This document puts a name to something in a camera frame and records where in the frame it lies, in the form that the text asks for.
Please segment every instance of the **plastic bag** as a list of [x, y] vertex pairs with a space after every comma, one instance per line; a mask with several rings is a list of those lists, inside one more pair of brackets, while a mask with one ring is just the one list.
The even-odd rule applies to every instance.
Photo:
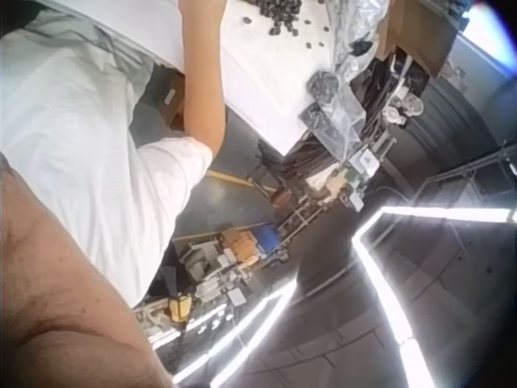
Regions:
[[316, 103], [302, 112], [300, 119], [338, 161], [347, 160], [360, 144], [359, 132], [366, 112], [347, 84], [336, 74], [321, 71], [307, 83]]
[[350, 82], [372, 61], [379, 37], [377, 26], [386, 16], [389, 0], [327, 0], [330, 25], [334, 29], [334, 71]]
[[327, 0], [334, 29], [334, 71], [319, 71], [307, 82], [316, 103], [300, 115], [309, 130], [340, 162], [360, 145], [366, 112], [348, 83], [366, 70], [378, 47], [377, 25], [389, 0]]

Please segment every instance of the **forearm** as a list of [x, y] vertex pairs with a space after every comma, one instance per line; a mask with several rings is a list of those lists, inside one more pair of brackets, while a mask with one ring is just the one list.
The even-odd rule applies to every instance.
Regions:
[[158, 382], [152, 386], [170, 386], [121, 297], [4, 158], [0, 167], [2, 367], [10, 372], [2, 381], [144, 386], [134, 382], [145, 377]]
[[212, 150], [225, 136], [225, 101], [221, 82], [219, 28], [185, 21], [185, 132]]

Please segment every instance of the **brown box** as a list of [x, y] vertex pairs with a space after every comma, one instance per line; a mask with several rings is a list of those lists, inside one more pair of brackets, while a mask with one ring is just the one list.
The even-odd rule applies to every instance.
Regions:
[[378, 32], [377, 58], [383, 61], [398, 46], [429, 75], [437, 77], [458, 31], [445, 15], [420, 0], [392, 0]]

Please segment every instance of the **white light strip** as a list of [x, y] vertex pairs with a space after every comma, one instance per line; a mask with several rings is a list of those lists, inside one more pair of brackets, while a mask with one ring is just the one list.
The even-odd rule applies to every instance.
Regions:
[[198, 326], [201, 326], [203, 323], [207, 322], [210, 318], [214, 317], [215, 315], [219, 314], [222, 310], [226, 308], [226, 303], [223, 303], [222, 305], [216, 307], [209, 313], [203, 315], [202, 317], [198, 318], [194, 322], [187, 324], [187, 331], [194, 330]]
[[278, 303], [275, 306], [275, 309], [271, 312], [271, 314], [267, 317], [266, 321], [262, 324], [262, 326], [255, 332], [253, 337], [247, 346], [245, 346], [230, 362], [226, 367], [217, 374], [212, 382], [210, 383], [210, 388], [219, 388], [222, 384], [226, 382], [235, 371], [246, 362], [248, 356], [253, 352], [255, 348], [266, 338], [267, 333], [273, 327], [275, 322], [278, 320], [280, 315], [284, 312], [287, 307], [289, 301], [291, 300], [292, 295], [296, 289], [296, 282], [292, 282], [286, 293], [281, 297]]
[[[409, 388], [435, 388], [426, 361], [420, 350], [418, 342], [413, 337], [411, 325], [406, 317], [395, 292], [389, 287], [388, 282], [377, 267], [368, 249], [361, 242], [361, 238], [368, 232], [384, 213], [401, 216], [416, 216], [430, 218], [446, 218], [448, 220], [497, 222], [507, 223], [510, 220], [510, 209], [467, 209], [467, 208], [415, 208], [409, 206], [385, 206], [374, 214], [359, 228], [352, 238], [359, 260], [364, 266], [370, 281], [376, 289], [380, 303], [385, 311], [386, 318], [392, 329], [393, 336], [399, 344], [402, 364], [406, 372]], [[517, 223], [517, 209], [513, 211], [512, 221]]]
[[400, 347], [402, 365], [409, 387], [435, 388], [426, 361], [416, 339], [406, 341]]
[[382, 276], [382, 272], [379, 267], [377, 267], [375, 261], [361, 241], [354, 237], [352, 239], [352, 245], [359, 256], [370, 281], [375, 287], [395, 340], [398, 344], [402, 344], [413, 336], [413, 331], [411, 330], [411, 325], [407, 320], [406, 314], [404, 314], [404, 310], [402, 309], [400, 302], [397, 300], [392, 288], [389, 287], [389, 284]]
[[[275, 293], [275, 295], [276, 295], [276, 297], [284, 296], [288, 293], [292, 293], [295, 288], [296, 288], [296, 281], [293, 280], [289, 284], [285, 285], [282, 289], [277, 291]], [[280, 299], [278, 304], [280, 304], [283, 301], [283, 299], [284, 298]], [[191, 374], [193, 374], [196, 370], [201, 368], [204, 364], [206, 364], [208, 362], [208, 360], [210, 360], [212, 357], [214, 357], [217, 353], [219, 353], [221, 350], [223, 350], [229, 344], [231, 344], [232, 341], [235, 340], [235, 338], [237, 338], [237, 336], [240, 335], [254, 321], [254, 319], [257, 318], [257, 316], [259, 316], [259, 314], [266, 307], [269, 300], [270, 300], [270, 297], [265, 297], [241, 322], [238, 323], [238, 325], [232, 331], [230, 331], [223, 338], [221, 338], [219, 341], [217, 341], [207, 353], [202, 355], [200, 358], [198, 358], [196, 361], [194, 361], [188, 367], [183, 369], [181, 372], [175, 374], [172, 378], [172, 382], [174, 384], [180, 383], [185, 378], [187, 378]], [[266, 322], [268, 322], [268, 319], [274, 314], [274, 312], [275, 311], [273, 310], [273, 312], [268, 316]]]
[[470, 209], [470, 208], [413, 208], [410, 206], [385, 206], [383, 213], [400, 216], [446, 218], [448, 220], [475, 222], [508, 222], [509, 209]]
[[161, 346], [176, 340], [180, 336], [181, 336], [181, 333], [179, 331], [177, 331], [177, 330], [171, 331], [164, 337], [154, 340], [151, 343], [151, 346], [153, 347], [153, 350], [156, 350], [156, 349], [160, 348]]
[[[189, 323], [187, 325], [187, 331], [194, 330], [203, 323], [207, 322], [210, 318], [222, 312], [226, 308], [226, 306], [226, 303], [223, 303], [222, 305], [216, 307], [212, 311], [198, 318], [194, 322]], [[151, 343], [151, 347], [153, 348], [153, 350], [156, 350], [161, 346], [176, 340], [180, 336], [181, 332], [177, 331], [176, 329], [170, 329], [169, 331], [164, 331], [163, 333], [152, 335], [151, 337], [149, 337], [149, 342]]]

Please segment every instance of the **white table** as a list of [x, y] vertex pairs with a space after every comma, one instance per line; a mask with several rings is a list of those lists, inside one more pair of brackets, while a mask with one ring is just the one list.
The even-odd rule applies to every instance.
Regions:
[[[52, 8], [86, 17], [163, 65], [183, 70], [181, 14], [177, 0], [39, 0]], [[251, 24], [243, 22], [247, 16]], [[311, 104], [305, 83], [329, 69], [334, 37], [326, 6], [304, 0], [298, 37], [283, 28], [269, 36], [272, 20], [259, 9], [228, 0], [221, 28], [221, 61], [226, 103], [282, 155], [306, 128], [299, 113]]]

